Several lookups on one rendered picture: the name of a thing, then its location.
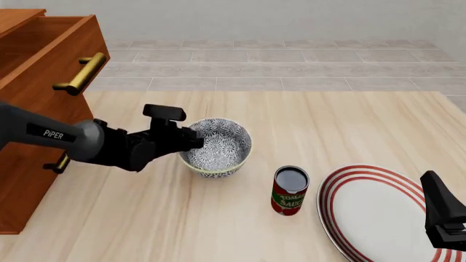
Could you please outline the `wooden cabinet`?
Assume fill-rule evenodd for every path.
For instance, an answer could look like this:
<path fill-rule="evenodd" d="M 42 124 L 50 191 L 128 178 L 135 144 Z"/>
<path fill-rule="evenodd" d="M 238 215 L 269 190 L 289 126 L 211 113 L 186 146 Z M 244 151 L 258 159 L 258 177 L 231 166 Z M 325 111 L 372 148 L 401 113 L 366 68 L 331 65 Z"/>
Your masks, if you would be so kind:
<path fill-rule="evenodd" d="M 43 9 L 0 9 L 0 38 L 37 17 L 52 16 L 46 15 Z M 105 56 L 107 63 L 109 53 Z M 18 234 L 25 228 L 56 176 L 53 172 L 52 175 L 35 176 L 33 180 L 18 182 L 11 187 L 0 187 L 0 234 Z"/>

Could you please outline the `white plate with red rings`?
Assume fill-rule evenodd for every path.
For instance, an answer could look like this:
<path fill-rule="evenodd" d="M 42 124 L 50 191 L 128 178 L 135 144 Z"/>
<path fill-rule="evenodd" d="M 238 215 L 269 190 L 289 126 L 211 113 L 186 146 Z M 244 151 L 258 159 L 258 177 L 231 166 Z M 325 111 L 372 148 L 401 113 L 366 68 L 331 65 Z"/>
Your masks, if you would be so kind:
<path fill-rule="evenodd" d="M 466 262 L 466 252 L 434 248 L 425 233 L 419 181 L 383 167 L 353 164 L 323 178 L 317 211 L 349 262 Z"/>

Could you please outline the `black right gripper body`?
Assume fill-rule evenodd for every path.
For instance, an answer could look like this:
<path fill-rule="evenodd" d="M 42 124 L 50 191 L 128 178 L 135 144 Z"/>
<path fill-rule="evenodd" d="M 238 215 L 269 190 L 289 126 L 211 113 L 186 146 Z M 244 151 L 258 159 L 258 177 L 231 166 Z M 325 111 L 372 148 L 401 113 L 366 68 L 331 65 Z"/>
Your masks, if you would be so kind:
<path fill-rule="evenodd" d="M 426 219 L 425 230 L 434 248 L 466 250 L 466 221 L 441 224 Z"/>

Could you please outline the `black white patterned bowl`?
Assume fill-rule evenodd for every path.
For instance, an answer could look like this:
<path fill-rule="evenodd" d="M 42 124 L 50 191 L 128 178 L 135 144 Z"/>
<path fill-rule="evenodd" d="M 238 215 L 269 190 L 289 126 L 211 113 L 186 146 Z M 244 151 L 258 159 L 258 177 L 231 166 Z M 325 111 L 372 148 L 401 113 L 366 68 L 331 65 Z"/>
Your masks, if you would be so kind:
<path fill-rule="evenodd" d="M 244 165 L 252 151 L 250 133 L 224 118 L 201 119 L 189 126 L 204 139 L 204 146 L 180 152 L 183 163 L 203 178 L 225 178 Z"/>

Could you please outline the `closed wooden drawer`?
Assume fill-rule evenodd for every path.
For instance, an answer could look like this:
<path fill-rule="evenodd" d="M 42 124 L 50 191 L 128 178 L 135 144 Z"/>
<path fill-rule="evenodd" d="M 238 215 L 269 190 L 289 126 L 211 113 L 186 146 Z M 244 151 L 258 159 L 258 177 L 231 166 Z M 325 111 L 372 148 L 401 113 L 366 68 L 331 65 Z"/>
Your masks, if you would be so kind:
<path fill-rule="evenodd" d="M 64 92 L 42 98 L 22 98 L 8 102 L 14 106 L 38 113 L 66 124 L 91 119 L 91 110 L 83 95 Z M 0 151 L 0 187 L 11 187 L 18 182 L 33 180 L 35 176 L 52 175 L 44 170 L 46 163 L 56 162 L 62 150 L 9 143 Z"/>

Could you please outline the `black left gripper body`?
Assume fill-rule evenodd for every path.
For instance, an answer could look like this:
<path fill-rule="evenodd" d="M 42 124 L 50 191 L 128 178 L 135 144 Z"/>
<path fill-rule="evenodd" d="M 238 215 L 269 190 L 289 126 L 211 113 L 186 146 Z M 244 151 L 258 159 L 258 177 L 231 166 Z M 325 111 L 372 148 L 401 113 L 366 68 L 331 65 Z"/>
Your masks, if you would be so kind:
<path fill-rule="evenodd" d="M 149 140 L 155 145 L 155 156 L 165 156 L 184 151 L 184 141 L 179 135 L 179 129 L 174 126 L 150 128 Z"/>

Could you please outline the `open wooden drawer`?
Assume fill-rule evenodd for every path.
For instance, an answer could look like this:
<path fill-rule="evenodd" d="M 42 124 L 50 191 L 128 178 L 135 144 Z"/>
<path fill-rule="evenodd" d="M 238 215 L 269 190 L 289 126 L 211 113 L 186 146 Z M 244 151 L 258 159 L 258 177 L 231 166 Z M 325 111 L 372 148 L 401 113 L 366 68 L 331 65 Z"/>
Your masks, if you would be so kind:
<path fill-rule="evenodd" d="M 52 86 L 71 82 L 79 59 L 99 52 L 108 54 L 95 15 L 33 19 L 0 38 L 0 102 L 30 111 L 76 102 Z"/>

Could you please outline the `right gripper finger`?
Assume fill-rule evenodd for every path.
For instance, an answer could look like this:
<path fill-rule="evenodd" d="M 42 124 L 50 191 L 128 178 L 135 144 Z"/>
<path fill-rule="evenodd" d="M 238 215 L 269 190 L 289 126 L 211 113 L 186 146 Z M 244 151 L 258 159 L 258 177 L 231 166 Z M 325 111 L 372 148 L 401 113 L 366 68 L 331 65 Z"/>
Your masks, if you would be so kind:
<path fill-rule="evenodd" d="M 466 206 L 429 170 L 420 178 L 426 204 L 426 227 L 465 227 Z"/>

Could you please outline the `red tomato sauce tin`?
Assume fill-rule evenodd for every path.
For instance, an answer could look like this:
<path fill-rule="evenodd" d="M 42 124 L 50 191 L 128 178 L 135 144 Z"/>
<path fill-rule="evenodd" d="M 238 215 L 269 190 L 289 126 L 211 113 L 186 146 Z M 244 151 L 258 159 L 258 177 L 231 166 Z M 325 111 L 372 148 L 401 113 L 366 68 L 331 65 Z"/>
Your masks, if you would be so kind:
<path fill-rule="evenodd" d="M 293 165 L 280 167 L 274 176 L 271 206 L 281 215 L 295 215 L 301 209 L 307 189 L 309 176 Z"/>

